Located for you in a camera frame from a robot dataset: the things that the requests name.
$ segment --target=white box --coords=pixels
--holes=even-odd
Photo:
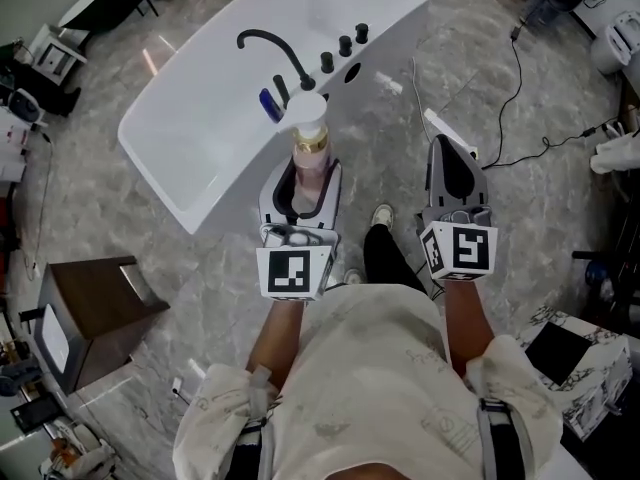
[[[22,181],[24,168],[26,164],[24,160],[4,160],[0,158],[0,181]]]
[[[608,414],[605,405],[615,405],[633,376],[629,340],[624,335],[543,306],[518,335],[520,346],[526,351],[548,323],[591,342],[562,385],[539,372],[553,402],[562,411],[565,423],[584,441]],[[555,352],[559,356],[564,353],[562,348]]]
[[[420,235],[432,279],[473,281],[493,273],[498,228],[433,221]]]

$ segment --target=pink bottle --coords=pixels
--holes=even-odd
[[[330,165],[329,130],[325,123],[327,102],[317,92],[303,92],[289,101],[280,121],[281,130],[293,129],[293,163],[296,165],[296,196],[307,208],[315,208]]]

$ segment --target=black faucet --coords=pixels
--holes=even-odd
[[[302,87],[303,91],[310,91],[316,86],[315,80],[307,74],[307,72],[302,67],[302,64],[300,64],[300,61],[298,60],[298,57],[294,53],[293,49],[287,44],[284,39],[281,39],[277,35],[272,34],[271,32],[267,32],[266,30],[250,28],[238,35],[237,43],[238,48],[240,48],[241,50],[244,48],[244,40],[247,37],[260,37],[262,39],[266,39],[267,41],[271,41],[273,44],[279,46],[280,49],[287,54],[287,57],[289,57],[291,64],[293,64],[293,67],[296,68],[298,75],[300,75],[300,87]]]

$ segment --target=person's arm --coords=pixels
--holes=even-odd
[[[298,355],[303,310],[302,301],[275,301],[249,355],[247,370],[253,372],[260,365],[268,368],[269,381],[278,390],[284,386]]]
[[[463,377],[467,361],[480,357],[493,339],[475,283],[446,281],[445,315],[453,369]]]

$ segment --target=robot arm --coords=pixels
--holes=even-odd
[[[286,159],[260,192],[260,292],[273,299],[313,300],[324,293],[340,241],[333,228],[342,166],[333,162],[315,209],[307,213],[297,213],[292,206],[295,176],[293,161]]]
[[[427,207],[416,215],[433,279],[472,281],[494,270],[498,230],[491,227],[487,179],[475,158],[446,135],[429,150]]]

